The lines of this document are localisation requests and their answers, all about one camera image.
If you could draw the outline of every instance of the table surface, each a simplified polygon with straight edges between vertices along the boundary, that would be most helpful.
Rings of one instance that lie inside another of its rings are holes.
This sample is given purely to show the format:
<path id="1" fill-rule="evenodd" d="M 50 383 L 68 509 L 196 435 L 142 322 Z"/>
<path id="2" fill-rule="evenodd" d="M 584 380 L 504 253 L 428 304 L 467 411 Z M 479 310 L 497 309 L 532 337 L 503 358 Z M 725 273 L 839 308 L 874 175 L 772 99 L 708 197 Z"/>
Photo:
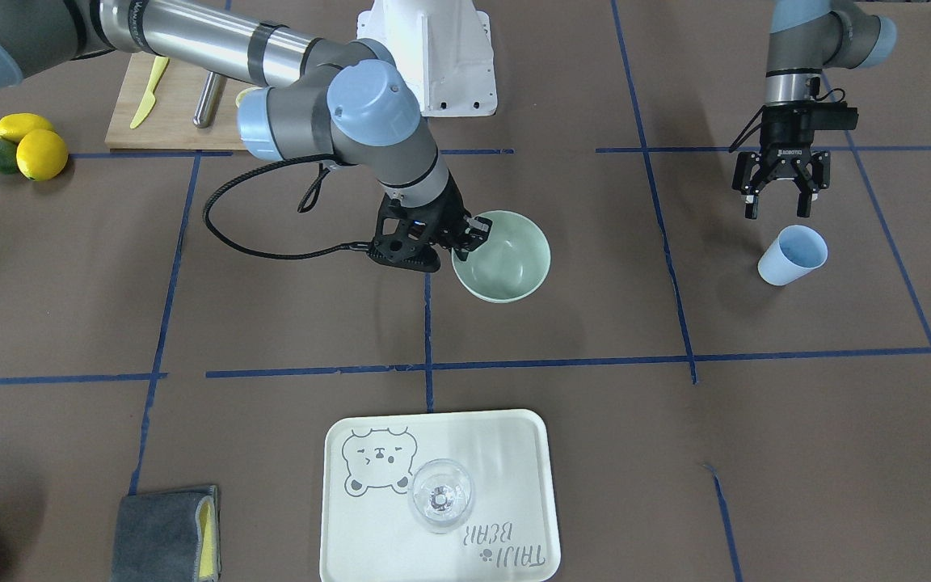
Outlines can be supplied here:
<path id="1" fill-rule="evenodd" d="M 223 247 L 200 209 L 259 162 L 110 151 L 129 55 L 0 91 L 0 117 L 46 115 L 74 152 L 55 180 L 0 176 L 0 580 L 104 580 L 119 499 L 201 483 L 226 579 L 317 579 L 335 421 L 507 408 L 547 424 L 556 580 L 931 580 L 931 3 L 861 4 L 900 41 L 828 71 L 861 113 L 815 143 L 832 187 L 804 221 L 773 184 L 747 221 L 724 148 L 762 102 L 772 6 L 477 3 L 498 114 L 430 124 L 469 210 L 550 240 L 511 305 L 447 255 L 424 276 Z M 232 8 L 351 40 L 370 6 Z M 217 222 L 280 253 L 368 237 L 369 170 L 296 214 L 313 177 L 261 177 Z M 762 283 L 797 222 L 827 264 Z"/>

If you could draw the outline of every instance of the white tray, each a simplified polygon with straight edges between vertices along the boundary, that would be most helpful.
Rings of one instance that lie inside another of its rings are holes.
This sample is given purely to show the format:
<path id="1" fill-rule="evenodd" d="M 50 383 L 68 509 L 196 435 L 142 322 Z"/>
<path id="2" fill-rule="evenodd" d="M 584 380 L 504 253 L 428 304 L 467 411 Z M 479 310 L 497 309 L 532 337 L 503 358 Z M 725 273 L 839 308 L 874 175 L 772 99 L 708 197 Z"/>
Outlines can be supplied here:
<path id="1" fill-rule="evenodd" d="M 372 456 L 367 464 L 362 449 Z M 440 458 L 458 461 L 473 479 L 468 519 L 443 534 L 430 533 L 416 519 L 407 494 L 411 474 Z M 330 428 L 322 581 L 540 582 L 558 564 L 548 435 L 537 414 L 373 416 Z"/>

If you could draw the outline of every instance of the clear glass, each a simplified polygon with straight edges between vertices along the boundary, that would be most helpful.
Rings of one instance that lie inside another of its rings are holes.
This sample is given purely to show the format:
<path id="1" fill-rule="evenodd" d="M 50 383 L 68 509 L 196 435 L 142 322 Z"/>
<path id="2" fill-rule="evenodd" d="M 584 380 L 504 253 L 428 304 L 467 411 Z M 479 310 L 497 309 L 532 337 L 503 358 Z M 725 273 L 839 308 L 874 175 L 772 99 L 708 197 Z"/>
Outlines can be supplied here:
<path id="1" fill-rule="evenodd" d="M 411 506 L 435 534 L 446 534 L 465 522 L 473 508 L 473 479 L 451 459 L 435 459 L 411 476 Z"/>

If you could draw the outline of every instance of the white plastic bracket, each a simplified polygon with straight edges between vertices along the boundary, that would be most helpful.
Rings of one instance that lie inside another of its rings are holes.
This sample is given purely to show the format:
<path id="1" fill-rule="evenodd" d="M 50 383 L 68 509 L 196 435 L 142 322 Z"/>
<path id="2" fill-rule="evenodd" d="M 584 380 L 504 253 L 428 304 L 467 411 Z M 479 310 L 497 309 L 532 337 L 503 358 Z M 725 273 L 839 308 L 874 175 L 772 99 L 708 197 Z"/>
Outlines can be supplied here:
<path id="1" fill-rule="evenodd" d="M 374 0 L 358 38 L 383 43 L 426 117 L 480 117 L 498 109 L 491 18 L 472 0 Z"/>

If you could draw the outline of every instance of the robotic arm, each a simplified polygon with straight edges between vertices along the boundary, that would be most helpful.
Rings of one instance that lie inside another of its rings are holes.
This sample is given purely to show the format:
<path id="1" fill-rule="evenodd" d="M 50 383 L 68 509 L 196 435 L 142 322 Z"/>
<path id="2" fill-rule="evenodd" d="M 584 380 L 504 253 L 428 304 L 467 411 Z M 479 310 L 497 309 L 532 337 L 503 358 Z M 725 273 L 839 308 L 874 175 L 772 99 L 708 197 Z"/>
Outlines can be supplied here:
<path id="1" fill-rule="evenodd" d="M 857 127 L 856 108 L 818 96 L 821 71 L 875 66 L 890 56 L 896 40 L 893 21 L 864 14 L 853 0 L 776 0 L 764 118 L 729 149 L 735 152 L 760 129 L 760 152 L 739 154 L 731 182 L 745 198 L 746 218 L 756 218 L 760 193 L 774 180 L 794 182 L 797 215 L 810 216 L 811 202 L 830 182 L 828 152 L 811 151 L 814 132 Z"/>
<path id="2" fill-rule="evenodd" d="M 419 104 L 383 44 L 304 36 L 191 0 L 22 0 L 0 4 L 0 87 L 74 58 L 145 51 L 265 87 L 240 107 L 256 158 L 365 165 L 384 188 L 367 254 L 435 272 L 435 244 L 465 258 L 491 221 L 472 218 Z"/>

